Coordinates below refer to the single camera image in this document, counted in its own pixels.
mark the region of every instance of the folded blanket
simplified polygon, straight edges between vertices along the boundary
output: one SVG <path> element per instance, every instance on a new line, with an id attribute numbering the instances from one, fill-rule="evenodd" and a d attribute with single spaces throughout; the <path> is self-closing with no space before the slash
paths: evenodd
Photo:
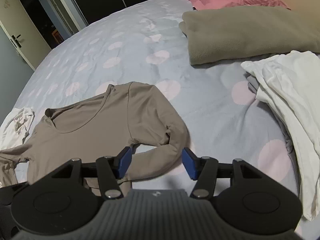
<path id="1" fill-rule="evenodd" d="M 256 99 L 270 105 L 291 135 L 301 178 L 303 215 L 320 211 L 320 59 L 292 51 L 241 66 L 260 83 Z"/>
<path id="2" fill-rule="evenodd" d="M 190 11 L 182 19 L 192 65 L 291 50 L 320 52 L 320 28 L 280 6 Z"/>

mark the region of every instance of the neckline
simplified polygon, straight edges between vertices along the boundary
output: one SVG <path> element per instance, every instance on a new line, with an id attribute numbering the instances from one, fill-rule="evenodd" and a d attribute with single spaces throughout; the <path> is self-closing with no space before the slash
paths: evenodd
<path id="1" fill-rule="evenodd" d="M 85 99 L 85 100 L 82 100 L 82 101 L 79 101 L 77 103 L 74 103 L 74 104 L 71 104 L 69 106 L 64 106 L 64 107 L 60 107 L 60 108 L 48 108 L 46 109 L 46 111 L 44 112 L 44 121 L 45 123 L 47 123 L 49 125 L 49 127 L 54 130 L 55 132 L 57 133 L 70 133 L 70 132 L 73 132 L 75 130 L 78 130 L 79 128 L 83 127 L 85 124 L 87 124 L 90 120 L 92 120 L 96 115 L 97 113 L 102 109 L 102 107 L 104 106 L 110 92 L 111 92 L 111 88 L 113 88 L 114 85 L 112 84 L 109 84 L 108 85 L 108 88 L 107 90 L 104 92 L 104 96 L 103 96 L 103 99 L 102 99 L 102 102 L 100 104 L 100 106 L 98 107 L 97 111 L 92 115 L 92 117 L 90 117 L 89 119 L 87 119 L 86 121 L 82 122 L 79 126 L 71 129 L 71 130 L 59 130 L 58 128 L 56 128 L 56 126 L 54 125 L 52 119 L 51 119 L 51 116 L 52 116 L 52 113 L 55 112 L 55 111 L 62 111 L 62 110 L 69 110 L 75 106 L 78 106 L 80 104 L 83 104 L 83 103 L 86 103 L 86 102 L 89 102 L 91 100 L 94 100 L 98 97 L 100 97 L 101 95 L 97 95 L 97 96 L 94 96 L 92 98 L 88 98 L 88 99 Z"/>

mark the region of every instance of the fleece blanket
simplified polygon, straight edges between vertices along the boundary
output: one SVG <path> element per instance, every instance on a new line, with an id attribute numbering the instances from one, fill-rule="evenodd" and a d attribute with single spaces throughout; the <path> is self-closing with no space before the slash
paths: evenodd
<path id="1" fill-rule="evenodd" d="M 188 11 L 182 19 L 192 65 L 291 50 L 320 52 L 319 27 L 280 6 Z"/>

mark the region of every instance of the round black disc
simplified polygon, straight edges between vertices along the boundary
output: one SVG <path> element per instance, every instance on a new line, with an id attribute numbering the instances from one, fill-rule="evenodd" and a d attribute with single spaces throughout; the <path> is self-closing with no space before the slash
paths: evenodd
<path id="1" fill-rule="evenodd" d="M 98 199 L 68 179 L 37 183 L 17 194 L 11 206 L 17 225 L 39 235 L 59 235 L 87 224 L 98 211 Z"/>
<path id="2" fill-rule="evenodd" d="M 275 235 L 295 229 L 301 218 L 301 203 L 275 181 L 244 180 L 222 191 L 213 205 L 233 227 L 255 235 Z"/>

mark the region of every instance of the blue gripper pad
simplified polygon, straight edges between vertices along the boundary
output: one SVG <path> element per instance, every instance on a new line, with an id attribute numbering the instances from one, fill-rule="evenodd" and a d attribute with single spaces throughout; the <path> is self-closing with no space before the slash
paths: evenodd
<path id="1" fill-rule="evenodd" d="M 119 162 L 119 168 L 117 170 L 118 172 L 118 178 L 122 179 L 125 175 L 125 173 L 127 172 L 131 160 L 132 160 L 132 148 L 131 147 L 126 147 L 123 149 L 123 151 L 126 151 L 124 156 L 120 159 Z"/>
<path id="2" fill-rule="evenodd" d="M 189 149 L 182 150 L 182 163 L 185 167 L 190 179 L 197 180 L 199 177 L 199 158 Z"/>

